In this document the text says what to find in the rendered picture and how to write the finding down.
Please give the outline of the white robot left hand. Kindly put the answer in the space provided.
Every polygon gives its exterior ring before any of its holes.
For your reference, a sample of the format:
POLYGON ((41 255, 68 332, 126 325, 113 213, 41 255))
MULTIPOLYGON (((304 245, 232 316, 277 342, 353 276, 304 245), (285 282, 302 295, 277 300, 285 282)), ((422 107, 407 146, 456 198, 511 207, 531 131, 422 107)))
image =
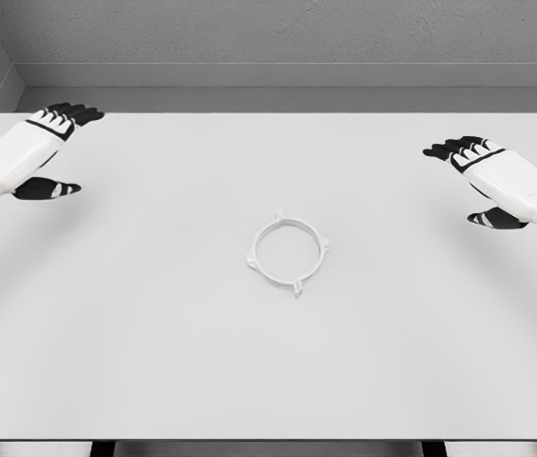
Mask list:
POLYGON ((16 123, 0 139, 0 189, 19 200, 52 200, 75 194, 77 184, 64 183, 35 172, 51 160, 69 138, 105 113, 83 104, 60 103, 38 110, 16 123))

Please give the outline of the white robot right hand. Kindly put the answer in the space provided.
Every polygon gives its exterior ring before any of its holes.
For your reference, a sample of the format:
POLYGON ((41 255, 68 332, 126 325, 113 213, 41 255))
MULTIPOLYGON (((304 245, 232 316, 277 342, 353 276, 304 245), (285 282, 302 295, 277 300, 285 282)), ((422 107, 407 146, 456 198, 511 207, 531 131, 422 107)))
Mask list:
POLYGON ((537 168, 517 152, 488 139, 464 136, 423 150, 450 164, 469 184, 494 203, 467 220, 490 229, 522 229, 537 209, 537 168))

